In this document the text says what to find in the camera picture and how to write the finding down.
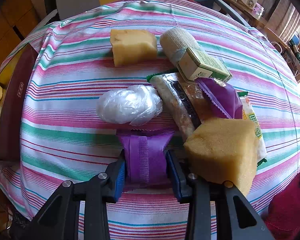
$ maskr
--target wooden desk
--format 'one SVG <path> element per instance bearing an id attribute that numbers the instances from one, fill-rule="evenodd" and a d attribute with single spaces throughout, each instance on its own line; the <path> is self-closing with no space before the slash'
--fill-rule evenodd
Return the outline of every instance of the wooden desk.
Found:
<path id="1" fill-rule="evenodd" d="M 257 27 L 260 26 L 261 28 L 264 28 L 267 25 L 267 21 L 263 19 L 260 15 L 254 14 L 251 10 L 249 10 L 244 5 L 237 3 L 235 0 L 223 0 L 228 5 L 233 5 L 238 10 L 240 10 L 245 16 L 249 18 L 249 24 L 251 27 Z"/>

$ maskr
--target purple wrapper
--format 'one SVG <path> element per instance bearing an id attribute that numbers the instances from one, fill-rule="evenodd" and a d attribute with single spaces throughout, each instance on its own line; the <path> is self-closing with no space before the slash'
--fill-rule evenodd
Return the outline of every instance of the purple wrapper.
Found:
<path id="1" fill-rule="evenodd" d="M 242 102 L 233 86 L 215 78 L 197 78 L 195 81 L 203 96 L 211 101 L 216 117 L 242 119 Z"/>
<path id="2" fill-rule="evenodd" d="M 133 184 L 157 184 L 167 178 L 163 150 L 174 130 L 117 130 L 124 147 L 127 180 Z"/>

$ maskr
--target striped tablecloth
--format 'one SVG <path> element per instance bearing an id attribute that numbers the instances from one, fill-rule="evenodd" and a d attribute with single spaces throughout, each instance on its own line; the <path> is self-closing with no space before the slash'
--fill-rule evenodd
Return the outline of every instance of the striped tablecloth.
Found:
<path id="1" fill-rule="evenodd" d="M 39 52 L 23 108 L 21 164 L 0 167 L 0 187 L 24 216 L 31 219 L 63 180 L 86 181 L 116 160 L 122 146 L 115 131 L 130 126 L 102 122 L 97 100 L 110 89 L 146 84 L 147 75 L 171 68 L 159 37 L 173 27 L 188 30 L 229 68 L 229 83 L 249 92 L 268 152 L 248 195 L 257 212 L 266 212 L 272 197 L 300 171 L 300 92 L 283 58 L 259 31 L 184 0 L 122 1 L 34 30 L 2 64 L 27 42 Z M 111 28 L 155 34 L 157 60 L 115 68 Z M 173 125 L 163 113 L 142 128 Z M 175 135 L 168 148 L 182 149 L 180 142 Z M 107 206 L 111 239 L 183 239 L 187 208 L 168 187 L 125 192 Z M 211 221 L 216 238 L 213 206 Z"/>

